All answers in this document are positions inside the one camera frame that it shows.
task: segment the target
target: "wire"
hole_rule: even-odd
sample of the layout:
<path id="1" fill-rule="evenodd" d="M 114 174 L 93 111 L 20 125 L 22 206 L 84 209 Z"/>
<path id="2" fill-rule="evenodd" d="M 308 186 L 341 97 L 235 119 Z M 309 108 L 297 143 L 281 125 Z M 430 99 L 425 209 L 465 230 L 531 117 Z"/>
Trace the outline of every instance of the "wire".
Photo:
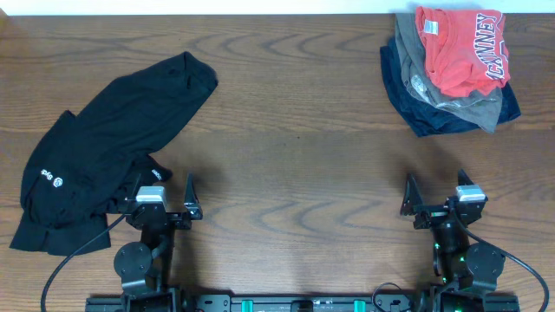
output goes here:
<path id="1" fill-rule="evenodd" d="M 497 247 L 496 245 L 488 243 L 487 241 L 483 240 L 482 238 L 474 235 L 471 231 L 469 231 L 465 227 L 465 225 L 462 223 L 462 221 L 460 221 L 460 218 L 457 215 L 457 213 L 454 210 L 452 210 L 452 212 L 454 214 L 454 218 L 457 220 L 457 223 L 459 224 L 461 229 L 469 237 L 471 237 L 476 242 L 486 244 L 490 247 L 493 247 L 493 248 L 497 249 L 501 253 L 501 255 L 503 255 L 505 257 L 508 257 L 509 259 L 513 260 L 515 263 L 517 263 L 521 267 L 525 268 L 528 272 L 530 272 L 534 277 L 536 277 L 538 279 L 539 283 L 541 284 L 541 287 L 544 289 L 544 302 L 542 303 L 541 307 L 539 308 L 539 312 L 546 311 L 547 310 L 547 305 L 549 304 L 549 288 L 547 287 L 547 283 L 545 282 L 544 278 L 538 272 L 536 272 L 536 270 L 534 270 L 530 265 L 526 264 L 524 261 L 522 261 L 522 260 L 518 259 L 517 257 L 513 256 L 512 254 L 502 250 L 501 248 Z"/>
<path id="2" fill-rule="evenodd" d="M 375 303 L 375 296 L 378 294 L 378 291 L 380 291 L 380 289 L 381 289 L 383 286 L 395 286 L 396 288 L 398 288 L 399 290 L 402 291 L 402 288 L 399 287 L 399 286 L 397 286 L 396 283 L 383 283 L 383 284 L 381 284 L 380 286 L 378 286 L 378 287 L 374 290 L 374 294 L 372 294 L 372 304 L 374 304 L 375 308 L 378 309 L 380 312 L 386 312 L 386 311 L 385 311 L 384 309 L 380 308 L 380 306 L 377 305 L 377 304 Z M 404 296 L 408 299 L 408 304 L 412 305 L 412 300 L 411 300 L 407 295 L 404 295 Z"/>
<path id="3" fill-rule="evenodd" d="M 52 284 L 52 282 L 54 281 L 54 278 L 56 277 L 56 275 L 58 275 L 58 273 L 63 268 L 63 266 L 66 265 L 66 263 L 68 263 L 69 260 L 71 260 L 72 257 L 79 254 L 79 252 L 81 252 L 81 250 L 85 249 L 87 246 L 89 246 L 91 243 L 93 243 L 96 239 L 98 239 L 102 235 L 104 235 L 104 234 L 108 233 L 110 230 L 112 230 L 119 222 L 121 222 L 121 220 L 123 220 L 123 218 L 125 216 L 126 215 L 122 214 L 106 230 L 102 231 L 100 234 L 98 234 L 97 236 L 93 237 L 91 240 L 86 242 L 83 246 L 79 247 L 71 255 L 69 255 L 65 259 L 63 259 L 63 261 L 60 263 L 60 265 L 58 265 L 58 267 L 55 268 L 54 272 L 52 272 L 52 275 L 50 275 L 49 280 L 44 285 L 44 289 L 42 289 L 42 296 L 41 296 L 41 311 L 42 312 L 46 312 L 46 295 L 49 292 L 50 284 Z"/>

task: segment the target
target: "stack of folded shirts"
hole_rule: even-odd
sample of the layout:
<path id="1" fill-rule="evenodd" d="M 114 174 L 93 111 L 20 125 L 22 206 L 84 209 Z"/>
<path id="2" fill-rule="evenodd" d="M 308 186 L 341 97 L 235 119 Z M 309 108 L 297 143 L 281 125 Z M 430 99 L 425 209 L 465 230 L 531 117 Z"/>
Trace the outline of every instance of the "stack of folded shirts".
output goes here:
<path id="1" fill-rule="evenodd" d="M 495 10 L 397 14 L 395 39 L 382 47 L 388 97 L 418 136 L 461 133 L 520 116 L 507 83 L 505 17 Z"/>

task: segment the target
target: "white logo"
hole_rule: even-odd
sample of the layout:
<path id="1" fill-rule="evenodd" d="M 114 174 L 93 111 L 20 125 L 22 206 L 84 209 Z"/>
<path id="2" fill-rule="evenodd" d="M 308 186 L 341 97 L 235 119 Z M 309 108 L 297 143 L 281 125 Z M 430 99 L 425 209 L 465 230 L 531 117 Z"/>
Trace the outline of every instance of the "white logo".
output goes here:
<path id="1" fill-rule="evenodd" d="M 48 181 L 51 181 L 52 178 L 54 178 L 51 172 L 48 172 L 44 169 L 41 170 L 41 175 L 45 176 Z M 56 178 L 54 179 L 54 183 L 52 183 L 54 187 L 62 186 L 62 184 L 63 184 L 62 178 Z"/>
<path id="2" fill-rule="evenodd" d="M 54 178 L 54 176 L 52 175 L 52 173 L 47 172 L 46 170 L 42 169 L 41 171 L 41 175 L 45 176 L 46 179 L 48 179 L 49 181 Z"/>
<path id="3" fill-rule="evenodd" d="M 53 186 L 54 187 L 62 186 L 62 183 L 63 183 L 62 178 L 56 178 L 54 179 Z"/>
<path id="4" fill-rule="evenodd" d="M 154 175 L 156 176 L 156 178 L 158 178 L 159 181 L 162 180 L 162 176 L 156 170 L 153 169 L 152 173 L 154 173 Z"/>

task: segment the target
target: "wood grain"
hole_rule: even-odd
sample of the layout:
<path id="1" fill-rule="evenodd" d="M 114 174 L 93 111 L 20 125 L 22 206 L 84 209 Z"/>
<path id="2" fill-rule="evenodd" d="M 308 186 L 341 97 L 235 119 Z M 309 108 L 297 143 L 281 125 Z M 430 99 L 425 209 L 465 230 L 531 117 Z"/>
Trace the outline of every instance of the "wood grain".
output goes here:
<path id="1" fill-rule="evenodd" d="M 78 113 L 115 77 L 191 51 L 220 85 L 154 157 L 174 170 L 179 209 L 193 172 L 206 220 L 179 233 L 173 280 L 235 293 L 360 293 L 434 281 L 431 234 L 398 214 L 407 172 L 431 202 L 465 168 L 487 192 L 471 229 L 522 257 L 555 288 L 555 16 L 509 15 L 511 84 L 523 116 L 482 132 L 417 139 L 382 85 L 379 47 L 393 16 L 12 17 L 0 41 L 0 310 L 36 311 L 62 260 L 8 248 L 32 149 L 64 110 Z M 119 247 L 72 260 L 52 311 L 118 294 Z M 537 310 L 538 283 L 507 263 L 499 290 Z"/>

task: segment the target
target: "clothing pile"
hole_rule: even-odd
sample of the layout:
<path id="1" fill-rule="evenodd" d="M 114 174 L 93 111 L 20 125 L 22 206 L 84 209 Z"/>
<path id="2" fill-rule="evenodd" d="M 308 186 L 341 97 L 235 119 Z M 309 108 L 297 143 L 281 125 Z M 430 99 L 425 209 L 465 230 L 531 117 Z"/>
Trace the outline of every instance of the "clothing pile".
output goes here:
<path id="1" fill-rule="evenodd" d="M 190 53 L 112 81 L 76 116 L 64 112 L 23 171 L 23 216 L 10 247 L 68 256 L 123 213 L 136 187 L 172 173 L 148 154 L 189 122 L 218 81 Z M 110 247 L 106 234 L 81 253 Z"/>
<path id="2" fill-rule="evenodd" d="M 520 116 L 508 83 L 505 17 L 496 10 L 397 14 L 380 48 L 389 100 L 417 136 L 462 133 Z"/>

